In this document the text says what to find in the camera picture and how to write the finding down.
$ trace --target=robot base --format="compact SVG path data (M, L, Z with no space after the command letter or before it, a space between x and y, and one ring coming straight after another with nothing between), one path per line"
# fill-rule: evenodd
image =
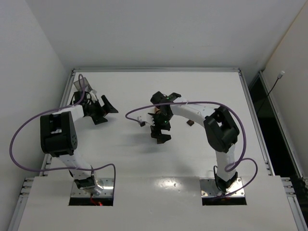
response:
M243 186L242 179L237 180L227 189L226 194L231 193ZM202 205L247 205L244 189L225 197L214 199L220 196L221 191L217 188L214 178L200 178Z
M100 195L94 195L92 200L96 203L101 202L103 206L113 206L114 179L99 178L98 181L100 185L103 185L103 191ZM77 188L76 184L73 183L69 205L96 206L93 201L90 200L90 193Z

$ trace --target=black bracket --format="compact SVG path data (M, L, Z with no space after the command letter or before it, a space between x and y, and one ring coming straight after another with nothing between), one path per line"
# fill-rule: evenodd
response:
M212 115L205 117L203 123L208 143L216 151L227 153L237 142L240 131L227 108L220 106L215 109Z
M234 176L228 181L224 181L222 178L217 176L216 172L214 172L214 178L217 188L225 193L227 192L227 189L237 180L237 172L235 172Z
M74 103L78 102L81 96L81 91L74 92ZM119 113L118 110L116 110L107 100L105 95L102 95L101 99L104 102L103 106L100 105L99 101L92 101L91 103L88 103L88 99L86 97L84 97L80 103L80 105L82 105L84 115L90 116L95 125L107 122L108 120L104 118L107 114Z
M151 98L151 103L171 103L176 98L181 97L180 94L172 93L169 96L163 95L160 91L155 93ZM154 126L151 126L151 137L157 139L157 144L165 143L171 139L170 135L162 134L162 130L170 131L170 119L173 117L170 105L157 106L159 111L155 114L149 113L153 117Z
M79 189L93 188L96 185L93 176L82 180L74 180L74 182L76 183L76 186Z
M71 112L40 117L40 144L42 151L52 157L74 154L77 135Z

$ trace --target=aluminum frame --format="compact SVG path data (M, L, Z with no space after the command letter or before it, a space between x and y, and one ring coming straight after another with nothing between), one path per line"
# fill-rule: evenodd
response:
M281 177L281 180L298 230L308 231L308 227L295 195L291 179L289 177Z
M30 194L30 189L32 186L34 178L25 178L17 205L15 207L14 213L11 218L11 222L8 228L8 231L17 231L19 228L19 224L21 221L21 218L23 217L24 209L26 207L28 197Z
M261 83L263 85L265 93L268 94L270 88L268 87L267 83L264 81L264 75L263 75L262 71L259 72L259 78L261 80ZM277 103L275 102L275 99L274 99L273 95L270 94L268 96L268 100L270 102L270 106L273 109L275 118L277 120L278 127L279 127L279 129L281 131L281 134L282 134L283 140L284 140L284 142L286 144L287 150L291 154L290 158L291 158L292 163L293 163L293 165L295 167L296 174L297 174L297 176L299 178L302 178L303 177L303 169L302 169L302 167L299 164L299 161L297 159L297 155L296 155L296 151L295 151L293 142L292 142L292 140L290 138L289 132L288 132L288 130L286 128L286 125L285 125L285 123L283 121L283 118L281 117L281 112L280 112L280 110L279 110L279 108L277 106Z
M266 148L266 144L265 144L262 132L261 132L261 127L260 127L259 121L257 119L257 114L256 114L256 111L255 111L254 105L252 103L252 99L250 97L248 86L247 86L246 80L244 78L244 75L241 71L239 71L239 76L240 76L240 80L241 80L241 83L242 83L244 94L245 94L245 97L246 97L246 100L247 100L250 115L251 115L252 121L253 121L254 126L255 126L255 130L256 130L257 138L259 140L259 144L260 144L260 147L261 147L261 152L263 154L264 162L267 165L267 170L270 171L270 174L272 176L275 176L274 168L273 168L273 165L270 161L269 152Z

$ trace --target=rectangular cutout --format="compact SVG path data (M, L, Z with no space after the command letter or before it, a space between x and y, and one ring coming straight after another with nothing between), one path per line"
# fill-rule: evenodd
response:
M69 206L113 206L114 199L112 198L92 198L89 197L72 197L69 200Z
M202 205L247 205L245 197L202 198Z

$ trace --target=cable connector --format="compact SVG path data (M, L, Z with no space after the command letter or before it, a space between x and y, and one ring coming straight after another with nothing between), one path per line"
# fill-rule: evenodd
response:
M278 74L277 79L281 79L281 78L283 77L284 73L285 73L284 71L281 71L281 72Z

